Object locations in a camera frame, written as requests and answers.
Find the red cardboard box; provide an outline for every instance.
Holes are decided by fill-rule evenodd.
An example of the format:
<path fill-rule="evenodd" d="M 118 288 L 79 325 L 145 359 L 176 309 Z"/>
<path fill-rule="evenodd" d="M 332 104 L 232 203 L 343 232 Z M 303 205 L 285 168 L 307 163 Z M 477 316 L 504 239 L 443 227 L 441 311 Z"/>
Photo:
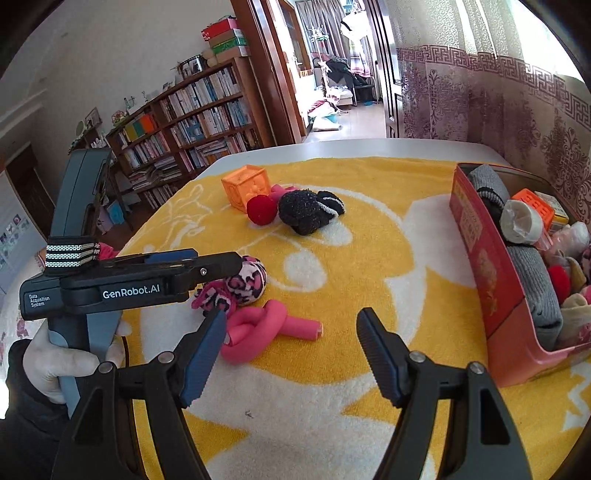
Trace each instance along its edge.
<path fill-rule="evenodd" d="M 497 386 L 507 387 L 584 360 L 591 354 L 591 342 L 553 352 L 547 352 L 538 343 L 525 293 L 501 234 L 468 180 L 467 174 L 479 166 L 456 166 L 449 205 L 464 240 L 480 297 L 488 369 Z M 571 223 L 579 220 L 544 179 L 515 168 L 492 167 L 510 195 L 523 188 L 553 195 Z"/>
<path fill-rule="evenodd" d="M 220 20 L 219 22 L 216 22 L 213 25 L 209 25 L 204 30 L 201 30 L 201 35 L 203 35 L 203 39 L 207 41 L 233 28 L 238 28 L 238 23 L 236 23 L 236 19 L 225 18 L 224 20 Z"/>

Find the black sleeve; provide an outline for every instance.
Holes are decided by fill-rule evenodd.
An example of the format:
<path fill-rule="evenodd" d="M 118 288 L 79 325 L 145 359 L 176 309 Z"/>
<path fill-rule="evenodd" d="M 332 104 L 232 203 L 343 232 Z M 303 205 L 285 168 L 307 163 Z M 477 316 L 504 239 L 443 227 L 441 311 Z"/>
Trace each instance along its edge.
<path fill-rule="evenodd" d="M 19 340 L 8 352 L 9 406 L 0 421 L 0 477 L 5 480 L 49 480 L 68 422 L 67 407 L 52 403 L 25 374 L 22 356 L 30 342 Z"/>

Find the orange block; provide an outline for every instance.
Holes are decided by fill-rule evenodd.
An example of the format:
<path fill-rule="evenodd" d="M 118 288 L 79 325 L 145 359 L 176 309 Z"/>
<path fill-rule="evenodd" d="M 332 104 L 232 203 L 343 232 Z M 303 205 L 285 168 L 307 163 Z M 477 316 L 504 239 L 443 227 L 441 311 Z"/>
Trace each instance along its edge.
<path fill-rule="evenodd" d="M 230 205 L 246 213 L 248 200 L 257 195 L 269 195 L 271 185 L 267 171 L 256 165 L 244 165 L 222 178 L 223 189 L 226 191 Z"/>
<path fill-rule="evenodd" d="M 538 197 L 534 192 L 528 189 L 523 189 L 513 195 L 511 199 L 520 200 L 523 203 L 527 203 L 527 205 L 532 207 L 542 217 L 544 229 L 546 229 L 546 231 L 550 229 L 550 225 L 552 225 L 552 220 L 554 219 L 554 209 L 540 197 Z"/>

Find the bookshelf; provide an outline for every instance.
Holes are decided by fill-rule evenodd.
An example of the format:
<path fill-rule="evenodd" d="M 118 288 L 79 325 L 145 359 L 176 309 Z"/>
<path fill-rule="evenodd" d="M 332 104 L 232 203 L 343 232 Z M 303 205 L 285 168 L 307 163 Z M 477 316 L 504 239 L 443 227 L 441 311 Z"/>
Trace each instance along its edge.
<path fill-rule="evenodd" d="M 248 57 L 192 75 L 106 136 L 128 192 L 157 210 L 219 158 L 275 145 Z"/>

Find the red pom-pom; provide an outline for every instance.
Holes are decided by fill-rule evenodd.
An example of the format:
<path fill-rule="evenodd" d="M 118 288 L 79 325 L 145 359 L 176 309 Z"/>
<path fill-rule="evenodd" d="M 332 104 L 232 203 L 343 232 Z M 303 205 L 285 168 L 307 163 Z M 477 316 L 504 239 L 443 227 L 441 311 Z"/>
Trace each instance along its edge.
<path fill-rule="evenodd" d="M 560 265 L 553 265 L 550 267 L 548 269 L 548 275 L 550 275 L 552 286 L 556 292 L 558 304 L 562 305 L 570 295 L 570 278 L 567 275 L 566 270 Z"/>
<path fill-rule="evenodd" d="M 277 215 L 277 203 L 267 195 L 257 195 L 246 204 L 246 214 L 252 223 L 269 225 Z"/>

